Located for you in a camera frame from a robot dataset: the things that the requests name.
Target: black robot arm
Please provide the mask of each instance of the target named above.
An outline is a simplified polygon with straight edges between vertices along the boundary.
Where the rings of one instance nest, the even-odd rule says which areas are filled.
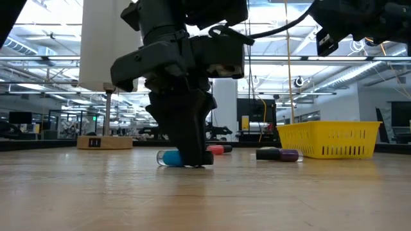
[[[205,28],[222,20],[235,25],[248,17],[245,0],[140,0],[121,18],[141,32],[144,46],[118,58],[112,82],[125,91],[135,78],[145,77],[151,105],[146,107],[180,151],[184,165],[213,164],[206,151],[205,119],[216,108],[208,78],[242,78],[244,41],[233,37],[189,37],[186,24]]]

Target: black cable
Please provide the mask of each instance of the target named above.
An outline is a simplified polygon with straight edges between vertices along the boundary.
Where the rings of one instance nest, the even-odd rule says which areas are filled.
[[[275,34],[278,34],[278,33],[280,33],[280,32],[286,31],[286,30],[288,30],[288,29],[296,26],[298,23],[302,22],[302,21],[308,16],[308,14],[310,13],[311,7],[314,5],[314,3],[311,4],[311,6],[310,6],[298,19],[296,19],[296,20],[288,23],[287,25],[281,26],[280,28],[277,28],[277,29],[274,29],[274,30],[270,30],[270,31],[266,31],[266,32],[261,32],[261,33],[257,33],[257,34],[254,34],[254,35],[249,35],[249,38],[259,39],[259,38],[263,38],[263,37],[275,35]]]

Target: computer screen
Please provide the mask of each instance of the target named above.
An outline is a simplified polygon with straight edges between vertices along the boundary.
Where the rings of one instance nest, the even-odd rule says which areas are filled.
[[[12,124],[31,124],[33,114],[31,112],[9,112],[8,122]]]
[[[411,102],[392,102],[391,117],[393,127],[410,126]]]

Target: beam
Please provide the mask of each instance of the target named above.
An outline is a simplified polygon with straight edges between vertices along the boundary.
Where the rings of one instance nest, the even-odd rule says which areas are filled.
[[[292,51],[291,55],[297,55],[300,51],[302,51],[310,42],[315,38],[315,34],[317,32],[317,27],[308,33],[308,35],[298,44],[298,46]]]
[[[408,56],[291,56],[291,63],[294,65],[361,65],[374,61],[382,62],[411,62]],[[56,61],[56,62],[76,62],[80,56],[0,56],[0,61]],[[253,64],[284,65],[288,63],[287,56],[251,56]]]

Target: security camera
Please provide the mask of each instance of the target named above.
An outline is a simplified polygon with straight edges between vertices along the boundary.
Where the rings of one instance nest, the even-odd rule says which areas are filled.
[[[304,79],[299,76],[294,80],[294,87],[300,88],[304,85]]]

